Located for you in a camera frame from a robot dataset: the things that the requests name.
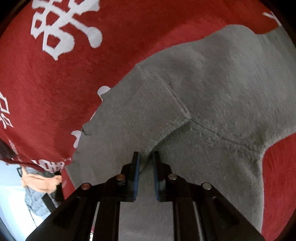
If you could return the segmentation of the grey knit garment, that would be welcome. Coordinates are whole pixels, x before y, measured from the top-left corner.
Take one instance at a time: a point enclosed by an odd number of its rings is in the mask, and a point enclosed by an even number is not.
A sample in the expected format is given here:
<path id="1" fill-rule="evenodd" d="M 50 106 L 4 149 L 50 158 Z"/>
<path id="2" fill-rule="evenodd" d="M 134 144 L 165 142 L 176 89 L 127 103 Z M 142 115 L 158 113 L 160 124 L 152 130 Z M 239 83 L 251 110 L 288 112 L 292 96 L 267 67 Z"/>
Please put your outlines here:
<path id="1" fill-rule="evenodd" d="M 295 209 L 295 46 L 283 27 L 230 25 L 135 65 L 102 96 L 67 172 L 74 186 L 118 174 L 142 156 L 137 200 L 121 207 L 120 240 L 172 240 L 156 202 L 157 150 L 188 182 L 213 184 L 266 240 Z"/>

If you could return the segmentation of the orange cloth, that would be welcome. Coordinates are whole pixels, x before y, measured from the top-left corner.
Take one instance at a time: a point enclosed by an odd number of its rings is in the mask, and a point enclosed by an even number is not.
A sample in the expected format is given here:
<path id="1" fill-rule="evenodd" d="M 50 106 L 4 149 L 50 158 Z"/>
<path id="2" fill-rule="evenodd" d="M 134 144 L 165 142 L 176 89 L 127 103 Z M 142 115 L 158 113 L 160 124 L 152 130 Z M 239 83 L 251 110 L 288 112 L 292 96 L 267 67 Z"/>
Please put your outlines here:
<path id="1" fill-rule="evenodd" d="M 56 175 L 54 177 L 43 177 L 39 174 L 28 173 L 24 167 L 22 167 L 21 170 L 21 185 L 24 188 L 29 187 L 32 190 L 40 193 L 51 194 L 55 192 L 57 186 L 62 183 L 61 175 Z"/>

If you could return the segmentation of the red patterned bedspread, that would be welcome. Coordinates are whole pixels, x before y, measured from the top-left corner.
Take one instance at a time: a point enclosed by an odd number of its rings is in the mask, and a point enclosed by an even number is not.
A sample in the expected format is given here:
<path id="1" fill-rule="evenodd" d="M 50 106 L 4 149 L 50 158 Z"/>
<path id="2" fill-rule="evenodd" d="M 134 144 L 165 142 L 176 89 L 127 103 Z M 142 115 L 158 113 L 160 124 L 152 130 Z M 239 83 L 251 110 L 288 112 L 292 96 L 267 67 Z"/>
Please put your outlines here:
<path id="1" fill-rule="evenodd" d="M 68 197 L 67 167 L 103 94 L 150 56 L 230 25 L 283 27 L 261 1 L 29 1 L 1 35 L 5 162 L 60 171 Z"/>

